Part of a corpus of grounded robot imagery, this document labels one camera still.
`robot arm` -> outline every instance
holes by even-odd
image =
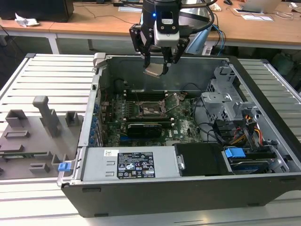
[[[171,63],[176,64],[189,44],[189,36],[210,27],[214,22],[214,16],[209,3],[182,4],[181,0],[144,0],[143,23],[134,24],[130,28],[131,39],[136,52],[140,52],[144,58],[145,73],[159,77],[168,72]],[[182,8],[207,8],[211,21],[201,28],[193,28],[189,25],[179,25],[179,16]],[[151,52],[162,52],[164,63],[151,63]]]

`wire bundle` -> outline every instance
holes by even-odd
[[[254,128],[254,131],[258,133],[258,142],[262,146],[262,132],[257,127]]]
[[[245,134],[241,135],[239,138],[237,138],[236,140],[232,141],[232,142],[230,143],[230,145],[237,144],[238,142],[242,141],[245,137],[246,137]]]
[[[220,42],[220,39],[222,38],[222,43],[221,43],[221,49],[220,49],[220,51],[218,52],[218,56],[221,54],[221,52],[222,52],[222,50],[224,49],[224,47],[225,47],[225,42],[226,42],[226,34],[225,34],[225,32],[223,32],[221,29],[220,29],[220,27],[219,27],[219,23],[218,23],[218,17],[217,17],[217,15],[214,13],[214,15],[216,16],[216,21],[217,21],[217,25],[212,25],[214,28],[215,28],[215,30],[217,31],[217,33],[218,33],[218,41],[217,41],[217,43],[214,45],[214,47],[216,47],[217,45],[218,45],[218,43]]]

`sticker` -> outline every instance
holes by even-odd
[[[117,177],[119,179],[155,178],[152,152],[117,153]]]
[[[118,155],[119,150],[109,150],[109,149],[105,149],[104,151],[104,156],[117,156]]]

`desk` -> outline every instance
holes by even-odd
[[[233,6],[238,8],[238,1],[233,0]],[[272,15],[274,22],[245,20],[241,16],[235,16],[223,0],[218,0],[221,12],[215,12],[219,18],[219,26],[226,33],[227,46],[261,47],[301,49],[301,20],[284,20]],[[41,26],[23,28],[14,21],[2,21],[3,27],[10,35],[32,36],[48,38],[52,52],[59,54],[57,38],[88,39],[89,48],[95,40],[131,40],[128,29],[131,24],[123,22],[115,17],[130,23],[140,21],[140,13],[118,12],[118,7],[89,6],[84,3],[74,3],[74,14],[68,23],[41,22]],[[280,11],[289,12],[287,3],[281,2]],[[210,32],[206,48],[211,47],[218,40],[217,32]]]
[[[132,23],[139,23],[140,17],[141,13],[119,12],[113,5],[90,6],[75,2],[74,13],[67,23],[39,22],[40,26],[25,28],[13,20],[3,20],[1,25],[12,36],[48,38],[52,52],[59,54],[58,38],[88,39],[90,49],[93,48],[91,40],[131,40],[129,28]],[[0,29],[0,35],[6,33]]]
[[[240,2],[236,0],[232,2],[233,5],[229,7],[223,0],[218,0],[222,11],[215,12],[219,19],[219,27],[227,36],[226,46],[301,49],[301,17],[299,17],[301,14],[294,13],[294,17],[297,18],[294,20],[282,19],[275,14],[268,14],[274,22],[245,20],[241,16],[234,15],[239,15],[233,8],[240,8],[238,5]],[[281,2],[276,10],[291,11],[287,2]],[[206,42],[207,48],[212,47],[217,40],[217,32],[210,32]]]

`blue latch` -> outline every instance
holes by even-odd
[[[62,162],[58,165],[59,172],[70,172],[71,171],[71,163],[70,162]]]
[[[242,148],[234,147],[225,150],[227,158],[245,158],[246,154]]]

